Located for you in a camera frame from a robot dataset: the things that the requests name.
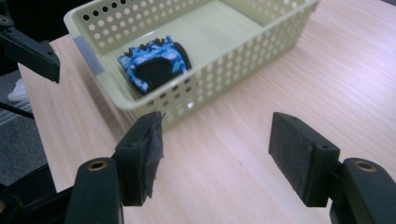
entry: blue cloth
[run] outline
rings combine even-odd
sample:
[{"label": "blue cloth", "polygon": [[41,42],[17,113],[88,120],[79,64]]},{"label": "blue cloth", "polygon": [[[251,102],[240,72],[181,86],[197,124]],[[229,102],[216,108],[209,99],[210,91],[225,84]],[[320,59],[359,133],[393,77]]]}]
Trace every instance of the blue cloth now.
[{"label": "blue cloth", "polygon": [[187,73],[186,64],[180,53],[176,50],[174,42],[169,35],[165,38],[161,46],[151,41],[145,49],[132,47],[130,48],[130,52],[132,52],[131,56],[122,55],[117,61],[127,74],[129,80],[144,93],[147,92],[149,84],[136,75],[136,67],[142,63],[161,57],[173,65],[173,74]]}]

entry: plastic basket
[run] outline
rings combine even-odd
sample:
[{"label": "plastic basket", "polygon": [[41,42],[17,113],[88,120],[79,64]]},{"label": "plastic basket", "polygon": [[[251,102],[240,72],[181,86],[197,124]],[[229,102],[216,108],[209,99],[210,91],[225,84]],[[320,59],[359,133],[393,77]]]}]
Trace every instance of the plastic basket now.
[{"label": "plastic basket", "polygon": [[[186,117],[293,48],[318,0],[97,0],[64,23],[116,107],[135,118],[166,113],[163,127]],[[117,62],[130,47],[172,36],[192,69],[140,96]]]}]

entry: floor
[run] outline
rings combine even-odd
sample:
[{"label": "floor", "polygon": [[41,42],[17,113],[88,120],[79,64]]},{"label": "floor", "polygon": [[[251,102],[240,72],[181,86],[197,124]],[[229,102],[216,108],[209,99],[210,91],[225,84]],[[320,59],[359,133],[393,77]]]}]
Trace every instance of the floor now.
[{"label": "floor", "polygon": [[[19,71],[0,77],[0,102],[7,99],[21,78]],[[0,183],[8,186],[35,169],[47,164],[35,121],[17,116],[0,126]]]}]

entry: table surface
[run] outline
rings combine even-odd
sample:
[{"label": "table surface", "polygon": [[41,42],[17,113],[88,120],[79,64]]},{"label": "table surface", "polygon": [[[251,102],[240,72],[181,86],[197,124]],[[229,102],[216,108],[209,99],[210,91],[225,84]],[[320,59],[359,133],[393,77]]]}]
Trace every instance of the table surface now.
[{"label": "table surface", "polygon": [[[330,223],[306,208],[268,154],[275,111],[302,119],[396,179],[396,7],[322,0],[297,46],[163,135],[152,199],[125,223]],[[54,84],[21,66],[57,190],[109,157],[129,122],[103,94],[70,35],[51,43]]]}]

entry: blue and black cloth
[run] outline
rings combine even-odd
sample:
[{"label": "blue and black cloth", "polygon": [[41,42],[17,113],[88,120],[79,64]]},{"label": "blue and black cloth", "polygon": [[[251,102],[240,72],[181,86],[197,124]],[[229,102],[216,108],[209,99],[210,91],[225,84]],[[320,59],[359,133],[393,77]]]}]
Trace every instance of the blue and black cloth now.
[{"label": "blue and black cloth", "polygon": [[143,95],[191,69],[186,51],[169,35],[147,45],[129,48],[129,52],[117,61],[132,85]]}]

